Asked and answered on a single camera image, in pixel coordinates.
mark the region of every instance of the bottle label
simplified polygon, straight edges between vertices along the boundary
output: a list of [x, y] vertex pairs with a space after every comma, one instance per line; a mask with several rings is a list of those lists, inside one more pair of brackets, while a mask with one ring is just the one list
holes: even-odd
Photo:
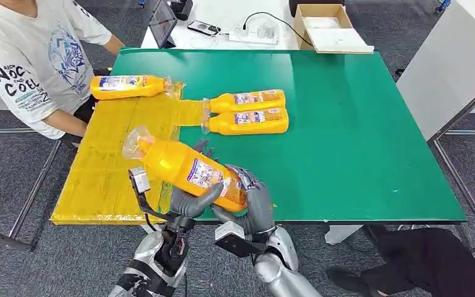
[[103, 76], [99, 81], [101, 91], [132, 90], [137, 88], [137, 83], [141, 79], [139, 76]]
[[205, 189], [210, 188], [213, 184], [223, 182], [223, 191], [221, 192], [220, 196], [224, 196], [228, 190], [228, 185], [230, 184], [231, 179], [223, 179], [222, 172], [212, 168], [210, 165], [196, 158], [194, 159], [187, 180], [192, 184]]
[[234, 94], [234, 100], [236, 101], [236, 104], [247, 104], [247, 103], [258, 103], [258, 102], [260, 102], [260, 98], [258, 96], [254, 96], [252, 93]]
[[259, 98], [261, 101], [277, 101], [280, 100], [280, 93], [277, 90], [268, 90], [259, 92]]
[[246, 111], [244, 113], [234, 114], [236, 124], [262, 123], [266, 121], [279, 121], [281, 119], [283, 119], [283, 115], [281, 114], [280, 108]]
[[234, 101], [236, 104], [258, 103], [263, 101], [276, 101], [280, 99], [280, 94], [277, 90], [261, 91], [256, 95], [255, 93], [239, 93], [234, 94]]

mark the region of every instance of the power strip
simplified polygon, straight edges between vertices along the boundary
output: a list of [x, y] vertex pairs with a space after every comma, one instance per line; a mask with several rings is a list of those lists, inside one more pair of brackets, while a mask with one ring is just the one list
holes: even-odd
[[277, 38], [259, 38], [256, 30], [249, 29], [248, 32], [240, 32], [239, 29], [228, 32], [228, 40], [233, 42], [255, 43], [259, 45], [277, 45]]

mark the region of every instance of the person's arm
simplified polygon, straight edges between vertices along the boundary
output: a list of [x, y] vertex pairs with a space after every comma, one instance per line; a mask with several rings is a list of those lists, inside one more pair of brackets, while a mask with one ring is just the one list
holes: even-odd
[[63, 110], [54, 111], [49, 116], [45, 117], [43, 122], [56, 129], [79, 137], [83, 137], [87, 130], [87, 123]]
[[0, 97], [26, 124], [43, 121], [64, 132], [84, 135], [86, 123], [59, 110], [24, 55], [6, 44], [0, 44]]
[[74, 0], [63, 0], [63, 9], [80, 40], [104, 46], [117, 56], [123, 43]]
[[112, 34], [112, 37], [108, 42], [103, 45], [104, 48], [106, 48], [107, 51], [112, 53], [114, 56], [118, 56], [119, 50], [124, 46], [123, 42], [119, 40], [115, 35]]

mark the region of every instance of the humanoid robot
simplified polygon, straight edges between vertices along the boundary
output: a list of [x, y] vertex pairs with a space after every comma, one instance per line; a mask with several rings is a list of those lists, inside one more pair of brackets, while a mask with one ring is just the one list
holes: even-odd
[[[200, 140], [194, 149], [203, 152], [206, 146], [207, 140]], [[256, 276], [273, 296], [321, 296], [297, 272], [294, 244], [287, 231], [274, 224], [272, 201], [264, 183], [249, 170], [227, 167], [239, 177], [241, 187], [246, 191], [247, 213], [241, 217], [212, 205], [223, 190], [222, 183], [215, 184], [200, 197], [174, 188], [171, 211], [166, 215], [157, 213], [145, 200], [144, 193], [150, 189], [146, 172], [142, 167], [129, 170], [132, 187], [145, 215], [154, 215], [167, 222], [161, 231], [156, 230], [142, 240], [109, 297], [172, 296], [187, 270], [189, 231], [195, 225], [194, 219], [208, 205], [224, 223], [216, 229], [215, 244], [238, 257], [252, 257]]]

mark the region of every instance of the yellow plastic sheet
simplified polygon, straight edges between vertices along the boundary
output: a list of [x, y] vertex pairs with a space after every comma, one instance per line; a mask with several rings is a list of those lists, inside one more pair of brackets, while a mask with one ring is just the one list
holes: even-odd
[[[145, 218], [128, 178], [128, 169], [142, 163], [124, 159], [122, 143], [129, 131], [141, 125], [161, 139], [178, 139], [177, 126], [198, 126], [201, 102], [179, 99], [180, 96], [170, 98], [161, 94], [98, 102], [51, 221], [78, 225], [143, 224]], [[146, 194], [148, 203], [166, 213], [171, 186], [146, 170], [151, 187]]]

